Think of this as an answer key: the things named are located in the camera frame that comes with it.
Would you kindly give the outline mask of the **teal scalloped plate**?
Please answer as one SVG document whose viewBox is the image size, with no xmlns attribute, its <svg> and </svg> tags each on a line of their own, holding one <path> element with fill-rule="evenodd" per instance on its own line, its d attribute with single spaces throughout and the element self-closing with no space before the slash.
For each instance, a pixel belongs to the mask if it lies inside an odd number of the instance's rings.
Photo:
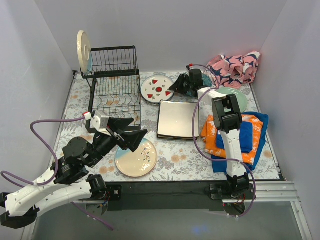
<svg viewBox="0 0 320 240">
<path fill-rule="evenodd" d="M 199 89 L 205 88 L 205 87 L 212 87 L 212 81 L 210 79 L 210 77 L 208 77 L 205 74 L 199 74 L 200 75 L 200 87 Z"/>
</svg>

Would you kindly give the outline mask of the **cream blue leaf plate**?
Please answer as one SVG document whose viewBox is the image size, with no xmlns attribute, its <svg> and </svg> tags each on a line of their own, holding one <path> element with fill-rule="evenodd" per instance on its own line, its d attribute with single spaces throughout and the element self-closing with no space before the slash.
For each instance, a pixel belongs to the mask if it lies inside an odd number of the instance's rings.
<svg viewBox="0 0 320 240">
<path fill-rule="evenodd" d="M 135 152 L 117 148 L 115 164 L 118 170 L 132 178 L 139 178 L 150 173 L 158 162 L 158 153 L 154 144 L 144 138 Z"/>
</svg>

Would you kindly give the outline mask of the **white green rimmed plate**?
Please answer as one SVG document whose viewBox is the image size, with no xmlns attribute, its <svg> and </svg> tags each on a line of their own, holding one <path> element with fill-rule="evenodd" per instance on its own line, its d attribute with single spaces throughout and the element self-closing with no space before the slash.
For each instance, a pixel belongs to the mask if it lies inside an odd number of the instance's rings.
<svg viewBox="0 0 320 240">
<path fill-rule="evenodd" d="M 169 101 L 174 96 L 174 91 L 168 90 L 174 82 L 164 75 L 148 77 L 141 84 L 141 96 L 150 102 Z"/>
</svg>

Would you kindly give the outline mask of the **cream square plate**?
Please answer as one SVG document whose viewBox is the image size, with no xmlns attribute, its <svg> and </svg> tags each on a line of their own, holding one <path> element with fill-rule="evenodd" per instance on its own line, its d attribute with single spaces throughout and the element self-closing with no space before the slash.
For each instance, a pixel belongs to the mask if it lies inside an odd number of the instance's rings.
<svg viewBox="0 0 320 240">
<path fill-rule="evenodd" d="M 159 105 L 157 135 L 198 138 L 200 131 L 197 104 L 162 100 Z"/>
</svg>

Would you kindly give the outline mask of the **mint green plate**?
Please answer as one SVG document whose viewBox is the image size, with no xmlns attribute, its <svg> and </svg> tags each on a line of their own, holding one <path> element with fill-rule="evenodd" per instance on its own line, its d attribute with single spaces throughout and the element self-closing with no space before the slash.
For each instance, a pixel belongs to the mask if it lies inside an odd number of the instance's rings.
<svg viewBox="0 0 320 240">
<path fill-rule="evenodd" d="M 246 96 L 242 92 L 240 92 L 238 89 L 231 88 L 231 87 L 221 87 L 220 89 L 217 90 L 217 92 L 225 95 L 234 94 L 237 98 L 237 102 L 238 102 L 241 113 L 245 112 L 248 106 L 248 101 Z"/>
</svg>

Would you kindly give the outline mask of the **cream round plate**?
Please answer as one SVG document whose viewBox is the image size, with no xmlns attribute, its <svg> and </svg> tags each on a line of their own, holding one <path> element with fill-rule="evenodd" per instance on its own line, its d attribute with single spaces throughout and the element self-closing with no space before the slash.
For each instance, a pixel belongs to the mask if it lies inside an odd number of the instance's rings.
<svg viewBox="0 0 320 240">
<path fill-rule="evenodd" d="M 84 75 L 88 75 L 93 69 L 93 57 L 91 44 L 85 31 L 78 32 L 76 46 L 80 69 Z"/>
</svg>

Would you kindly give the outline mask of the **white blue striped plate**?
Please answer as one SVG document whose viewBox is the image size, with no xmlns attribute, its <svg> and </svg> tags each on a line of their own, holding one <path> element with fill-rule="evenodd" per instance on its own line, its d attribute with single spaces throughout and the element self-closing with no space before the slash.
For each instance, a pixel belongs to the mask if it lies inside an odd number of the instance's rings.
<svg viewBox="0 0 320 240">
<path fill-rule="evenodd" d="M 152 105 L 152 106 L 158 106 L 160 104 L 160 102 L 152 102 L 152 101 L 149 101 L 145 98 L 142 98 L 143 101 L 146 103 L 146 104 L 149 104 L 149 105 Z"/>
</svg>

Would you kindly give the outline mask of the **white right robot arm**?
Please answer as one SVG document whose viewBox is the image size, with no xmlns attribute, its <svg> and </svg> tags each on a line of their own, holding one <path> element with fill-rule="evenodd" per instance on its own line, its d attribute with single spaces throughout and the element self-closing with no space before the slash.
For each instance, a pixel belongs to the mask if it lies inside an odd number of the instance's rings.
<svg viewBox="0 0 320 240">
<path fill-rule="evenodd" d="M 248 166 L 243 162 L 240 130 L 243 122 L 238 100 L 234 94 L 222 94 L 217 92 L 217 86 L 205 86 L 202 80 L 202 72 L 199 69 L 191 69 L 188 75 L 180 74 L 178 79 L 169 87 L 170 91 L 192 97 L 198 97 L 191 122 L 191 132 L 194 145 L 199 150 L 195 137 L 195 116 L 200 102 L 212 107 L 213 123 L 223 140 L 226 157 L 224 159 L 212 159 L 214 163 L 226 163 L 226 183 L 213 189 L 214 194 L 228 195 L 237 199 L 250 188 Z"/>
</svg>

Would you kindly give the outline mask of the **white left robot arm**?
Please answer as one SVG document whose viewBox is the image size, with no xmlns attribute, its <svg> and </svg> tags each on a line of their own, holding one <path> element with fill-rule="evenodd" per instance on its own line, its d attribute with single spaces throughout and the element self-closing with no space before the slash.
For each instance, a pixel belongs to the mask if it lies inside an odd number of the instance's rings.
<svg viewBox="0 0 320 240">
<path fill-rule="evenodd" d="M 49 120 L 36 120 L 30 124 L 30 130 L 48 148 L 54 162 L 34 181 L 1 171 L 1 176 L 7 181 L 16 179 L 26 184 L 16 192 L 1 193 L 0 205 L 5 209 L 0 216 L 3 227 L 24 228 L 43 214 L 69 203 L 74 205 L 76 201 L 98 200 L 107 207 L 109 201 L 120 199 L 121 195 L 114 193 L 121 190 L 120 186 L 107 185 L 100 174 L 90 174 L 88 169 L 97 165 L 115 147 L 135 152 L 148 131 L 127 131 L 133 118 L 113 118 L 99 111 L 63 119 L 64 123 L 78 121 L 91 122 L 96 130 L 93 140 L 89 142 L 83 137 L 74 137 L 62 149 L 61 158 L 34 129 L 36 124 L 49 123 Z"/>
</svg>

